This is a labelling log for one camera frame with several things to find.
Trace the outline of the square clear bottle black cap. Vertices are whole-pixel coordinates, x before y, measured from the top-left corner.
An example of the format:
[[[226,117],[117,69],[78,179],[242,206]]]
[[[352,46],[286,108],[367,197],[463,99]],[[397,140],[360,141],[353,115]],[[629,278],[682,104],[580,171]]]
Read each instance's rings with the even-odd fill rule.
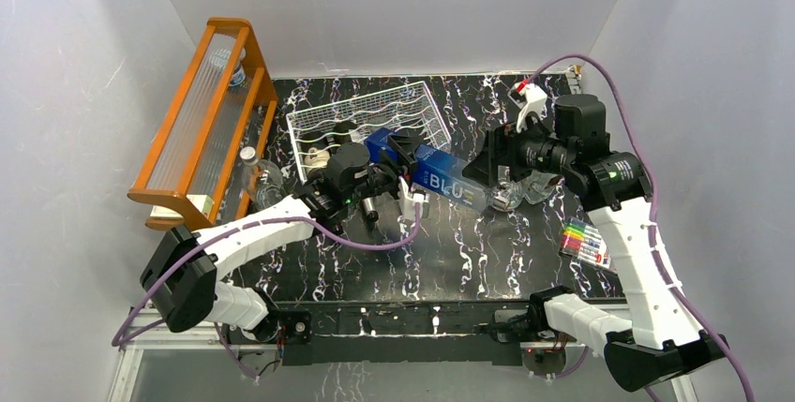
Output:
[[[559,174],[533,171],[521,182],[524,200],[529,204],[546,201],[562,179]]]

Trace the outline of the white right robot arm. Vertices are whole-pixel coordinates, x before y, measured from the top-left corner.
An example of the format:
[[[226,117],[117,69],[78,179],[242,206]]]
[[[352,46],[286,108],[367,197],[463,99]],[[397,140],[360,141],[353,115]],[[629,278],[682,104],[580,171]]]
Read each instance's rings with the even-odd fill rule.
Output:
[[[512,180],[532,171],[560,175],[601,235],[622,285],[629,317],[591,305],[566,287],[538,291],[527,313],[507,322],[541,340],[572,336],[601,355],[612,378],[628,392],[689,374],[726,358],[722,336],[711,332],[681,299],[650,218],[653,187],[641,161],[609,146],[604,104],[592,95],[558,98],[554,122],[534,114],[528,125],[489,131],[480,153],[463,170],[493,186],[500,167]]]

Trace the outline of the round clear bottle white cap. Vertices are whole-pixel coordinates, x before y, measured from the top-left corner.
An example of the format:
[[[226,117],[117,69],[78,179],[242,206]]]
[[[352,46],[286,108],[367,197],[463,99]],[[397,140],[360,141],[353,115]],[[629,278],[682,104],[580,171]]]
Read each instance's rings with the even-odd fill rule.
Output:
[[[488,197],[489,206],[499,212],[509,213],[516,210],[524,201],[524,189],[519,182],[501,180],[491,189]]]

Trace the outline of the dark wine bottle brown label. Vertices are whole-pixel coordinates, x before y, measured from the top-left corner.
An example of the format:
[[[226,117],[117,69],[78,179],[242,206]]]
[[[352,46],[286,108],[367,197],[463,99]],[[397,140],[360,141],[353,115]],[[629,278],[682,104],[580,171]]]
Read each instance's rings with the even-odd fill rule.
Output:
[[[363,143],[365,135],[358,130],[358,125],[354,121],[341,121],[335,124],[333,128],[335,133],[334,142],[336,144],[344,144],[348,142]],[[373,230],[377,221],[379,220],[379,213],[375,208],[373,198],[363,198],[360,201],[363,219],[369,230]]]

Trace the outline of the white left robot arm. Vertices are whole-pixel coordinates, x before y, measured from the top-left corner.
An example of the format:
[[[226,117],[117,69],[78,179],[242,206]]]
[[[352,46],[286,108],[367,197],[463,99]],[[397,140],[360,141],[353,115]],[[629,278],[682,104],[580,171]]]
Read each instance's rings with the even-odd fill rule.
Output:
[[[340,222],[356,202],[383,193],[400,200],[403,215],[417,223],[425,199],[410,191],[410,181],[422,140],[391,131],[385,139],[375,150],[358,142],[341,144],[304,184],[257,213],[199,231],[171,229],[141,275],[144,300],[154,305],[161,324],[172,333],[204,321],[226,324],[258,342],[270,342],[286,330],[287,313],[265,292],[234,286],[224,281],[225,275],[318,234],[368,249],[342,237]]]

